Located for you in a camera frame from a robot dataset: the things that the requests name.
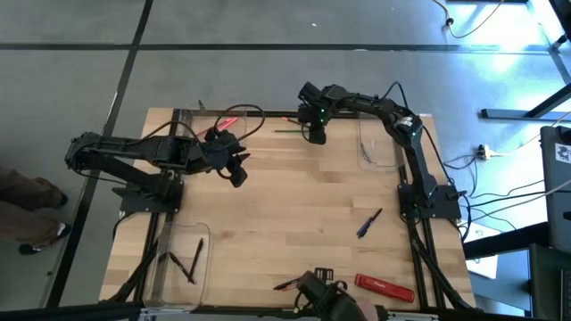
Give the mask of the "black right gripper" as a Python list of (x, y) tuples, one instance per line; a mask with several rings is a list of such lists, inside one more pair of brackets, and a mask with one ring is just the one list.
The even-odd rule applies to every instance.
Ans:
[[(301, 123), (307, 123), (307, 141), (311, 144), (325, 144), (327, 142), (327, 134), (325, 132), (324, 123), (328, 123), (330, 119), (329, 104), (324, 100), (320, 90), (306, 82), (298, 94), (301, 101), (297, 118)], [(317, 135), (312, 123), (318, 123)]]

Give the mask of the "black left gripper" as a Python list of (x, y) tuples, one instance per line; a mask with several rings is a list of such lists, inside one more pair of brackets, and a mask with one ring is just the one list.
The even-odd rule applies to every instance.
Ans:
[(202, 166), (201, 172), (210, 172), (213, 169), (221, 171), (226, 169), (230, 174), (229, 180), (233, 187), (240, 187), (247, 178), (242, 163), (250, 153), (240, 153), (234, 156), (237, 148), (237, 139), (234, 134), (221, 133), (219, 136), (201, 143)]

